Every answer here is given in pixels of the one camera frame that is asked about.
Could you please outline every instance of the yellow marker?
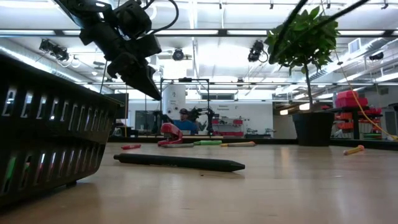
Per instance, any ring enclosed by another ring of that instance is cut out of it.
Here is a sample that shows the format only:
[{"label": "yellow marker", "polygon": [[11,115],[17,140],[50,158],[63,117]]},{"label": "yellow marker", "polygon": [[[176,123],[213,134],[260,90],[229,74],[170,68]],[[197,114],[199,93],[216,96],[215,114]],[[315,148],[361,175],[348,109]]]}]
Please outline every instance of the yellow marker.
[{"label": "yellow marker", "polygon": [[363,147],[362,145],[358,145],[357,147],[355,147],[353,149],[344,150],[343,154],[344,154],[344,156],[348,156],[350,154],[361,152],[363,150],[365,150],[365,147]]},{"label": "yellow marker", "polygon": [[220,144],[221,147],[250,147],[250,146],[255,146],[256,143],[254,142],[239,142],[239,143],[225,143],[225,144]]}]

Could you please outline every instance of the cap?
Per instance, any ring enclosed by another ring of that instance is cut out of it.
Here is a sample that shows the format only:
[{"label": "cap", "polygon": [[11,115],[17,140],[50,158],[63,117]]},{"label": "cap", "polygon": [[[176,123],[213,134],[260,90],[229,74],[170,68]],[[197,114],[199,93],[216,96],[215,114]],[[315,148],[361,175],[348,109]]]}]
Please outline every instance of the cap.
[{"label": "cap", "polygon": [[188,114],[188,110],[185,108],[180,109],[180,114]]}]

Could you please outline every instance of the potted plant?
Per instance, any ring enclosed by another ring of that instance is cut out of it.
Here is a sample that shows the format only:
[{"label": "potted plant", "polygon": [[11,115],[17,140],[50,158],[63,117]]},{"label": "potted plant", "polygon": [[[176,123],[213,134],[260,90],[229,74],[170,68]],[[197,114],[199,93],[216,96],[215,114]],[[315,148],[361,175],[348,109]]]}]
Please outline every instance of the potted plant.
[{"label": "potted plant", "polygon": [[[319,11],[320,8],[316,7],[310,13],[304,10],[301,14],[297,14],[280,42],[279,49],[283,51],[270,55],[269,60],[270,64],[278,63],[281,68],[289,68],[290,74],[295,67],[301,67],[301,72],[305,74],[310,110],[308,113],[293,115],[298,144],[302,146],[328,146],[334,121],[333,113],[313,112],[308,65],[314,65],[319,71],[322,66],[332,62],[330,54],[336,49],[336,38],[339,34],[336,21],[328,23],[321,29],[312,30],[312,27],[329,18],[322,14],[318,15]],[[273,29],[264,42],[269,46],[269,54],[274,49],[282,27],[283,24]]]}]

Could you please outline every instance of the table surface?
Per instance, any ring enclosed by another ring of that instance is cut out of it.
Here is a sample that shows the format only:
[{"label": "table surface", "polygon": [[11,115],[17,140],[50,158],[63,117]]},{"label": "table surface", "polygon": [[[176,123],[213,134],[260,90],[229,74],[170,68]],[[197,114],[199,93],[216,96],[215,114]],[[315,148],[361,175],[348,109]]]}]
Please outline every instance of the table surface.
[{"label": "table surface", "polygon": [[235,173],[121,164],[108,144],[99,171],[0,214],[0,223],[396,223],[398,153],[258,145],[131,153],[231,159]]}]

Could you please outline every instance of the white cylinder tank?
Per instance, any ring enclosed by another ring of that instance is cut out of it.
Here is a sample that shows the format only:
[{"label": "white cylinder tank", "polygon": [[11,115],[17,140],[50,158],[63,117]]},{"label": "white cylinder tank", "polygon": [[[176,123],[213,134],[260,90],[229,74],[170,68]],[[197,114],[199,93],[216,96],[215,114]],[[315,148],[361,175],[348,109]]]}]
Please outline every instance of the white cylinder tank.
[{"label": "white cylinder tank", "polygon": [[170,84],[163,90],[163,114],[180,119],[180,109],[185,107],[185,85]]}]

